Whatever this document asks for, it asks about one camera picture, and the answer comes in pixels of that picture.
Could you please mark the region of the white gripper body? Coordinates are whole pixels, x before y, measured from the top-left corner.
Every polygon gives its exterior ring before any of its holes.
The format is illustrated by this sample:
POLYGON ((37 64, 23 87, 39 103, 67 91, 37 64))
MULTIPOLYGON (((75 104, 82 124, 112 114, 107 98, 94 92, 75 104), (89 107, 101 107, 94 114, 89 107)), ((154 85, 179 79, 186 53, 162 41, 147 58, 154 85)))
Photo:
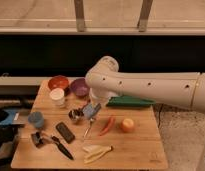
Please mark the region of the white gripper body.
POLYGON ((111 93, 109 91, 97 90, 91 88, 89 92, 89 97, 91 103, 94 106, 96 106, 97 104, 100 104, 101 106, 105 106, 111 98, 111 93))

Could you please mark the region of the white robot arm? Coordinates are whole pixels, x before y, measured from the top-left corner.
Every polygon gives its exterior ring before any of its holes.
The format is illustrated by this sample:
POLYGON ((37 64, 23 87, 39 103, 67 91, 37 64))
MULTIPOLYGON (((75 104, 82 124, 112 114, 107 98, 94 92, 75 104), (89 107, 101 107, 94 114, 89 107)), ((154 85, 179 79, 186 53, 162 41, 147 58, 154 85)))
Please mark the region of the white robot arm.
POLYGON ((85 81, 95 99, 109 99, 115 92, 205 113, 205 73, 121 73, 118 62, 104 56, 85 81))

